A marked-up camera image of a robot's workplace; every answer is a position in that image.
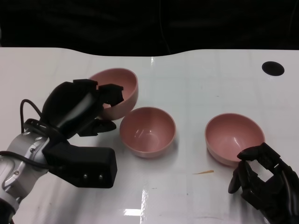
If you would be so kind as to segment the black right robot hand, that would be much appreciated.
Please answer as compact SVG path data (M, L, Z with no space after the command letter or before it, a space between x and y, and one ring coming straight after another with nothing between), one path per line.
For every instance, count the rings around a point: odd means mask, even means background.
M228 192L242 189L241 197L259 210L271 224L299 222L299 177L266 143L242 150ZM263 181L249 165L258 161L273 176Z

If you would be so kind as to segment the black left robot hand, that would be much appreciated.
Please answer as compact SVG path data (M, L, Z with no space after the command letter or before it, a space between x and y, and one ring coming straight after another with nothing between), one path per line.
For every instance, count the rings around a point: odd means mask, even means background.
M78 134L96 136L116 129L111 119L102 116L104 105L118 105L124 99L123 87L98 85L90 79L77 79L57 86L46 99L40 121L66 139Z

